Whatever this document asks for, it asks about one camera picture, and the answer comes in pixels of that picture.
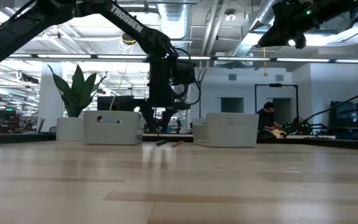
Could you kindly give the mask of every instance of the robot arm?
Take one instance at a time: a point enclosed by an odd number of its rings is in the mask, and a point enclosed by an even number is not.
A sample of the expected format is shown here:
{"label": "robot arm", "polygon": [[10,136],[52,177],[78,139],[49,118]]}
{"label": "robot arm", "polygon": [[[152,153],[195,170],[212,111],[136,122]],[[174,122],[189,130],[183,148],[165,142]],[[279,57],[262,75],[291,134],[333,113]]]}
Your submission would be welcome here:
{"label": "robot arm", "polygon": [[[74,17],[99,13],[135,39],[143,51],[154,58],[174,62],[178,54],[169,37],[148,28],[135,17],[110,0],[38,0],[34,7],[21,16],[11,17],[0,25],[0,62],[52,25],[62,24]],[[170,74],[166,74],[168,84]]]}

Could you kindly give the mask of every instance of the ceiling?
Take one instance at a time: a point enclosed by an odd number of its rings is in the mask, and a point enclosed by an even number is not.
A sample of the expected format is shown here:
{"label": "ceiling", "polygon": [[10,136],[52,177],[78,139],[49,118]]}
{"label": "ceiling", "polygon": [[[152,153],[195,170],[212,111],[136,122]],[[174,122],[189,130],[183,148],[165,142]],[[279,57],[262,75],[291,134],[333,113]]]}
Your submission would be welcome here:
{"label": "ceiling", "polygon": [[[156,1],[147,0],[150,7],[155,7]],[[191,55],[201,55],[201,49],[204,41],[204,35],[207,31],[207,23],[213,0],[187,0],[187,2],[197,2],[190,4],[190,16],[188,20],[188,34],[183,40],[189,44]],[[216,52],[230,52],[234,50],[242,41],[241,29],[243,22],[248,14],[257,12],[261,0],[236,0],[229,1],[226,8],[235,9],[234,21],[222,20],[216,40],[211,49],[211,54]],[[120,4],[139,4],[142,1],[119,1]],[[218,6],[215,15],[215,23],[219,17]],[[0,7],[0,24],[6,21],[9,16],[18,10],[17,7]],[[169,32],[173,40],[178,32],[175,29],[167,31],[164,29],[165,21],[160,15],[155,13],[133,12],[138,20],[147,24],[149,27],[163,32]],[[343,27],[348,25],[341,18],[335,18],[322,26],[322,29],[337,30],[341,32]],[[130,46],[123,45],[121,41],[122,31],[114,24],[109,22],[103,16],[91,15],[82,18],[75,18],[59,26],[51,26],[43,33],[39,34],[32,41],[20,48],[16,53],[21,54],[144,54],[142,49],[135,45],[133,49]],[[358,58],[358,45],[340,46],[340,47],[306,47],[302,50],[296,50],[294,47],[269,47],[266,49],[251,48],[250,53],[255,57],[307,57],[307,58]],[[123,90],[119,94],[135,94],[138,97],[147,96],[146,87],[147,72],[149,65],[146,63],[124,63],[124,62],[64,62],[64,70],[67,71],[66,79],[70,82],[71,76],[79,65],[87,74],[96,72],[102,77],[108,74],[108,79],[103,81],[103,87],[117,87],[120,82]],[[263,62],[254,62],[253,67],[264,67]],[[299,64],[294,63],[268,63],[268,67],[287,68],[288,71],[295,69]],[[18,77],[18,71],[30,75],[40,80],[42,72],[42,62],[35,61],[3,61],[0,63],[0,86],[7,86],[4,91],[0,91],[0,96],[4,96],[5,91],[9,92],[10,97],[18,99],[23,96],[29,96],[37,101],[39,94],[39,85],[32,85],[31,88],[24,88],[28,83],[24,83]],[[20,88],[9,88],[8,86],[23,86]],[[132,92],[127,87],[143,88]]]}

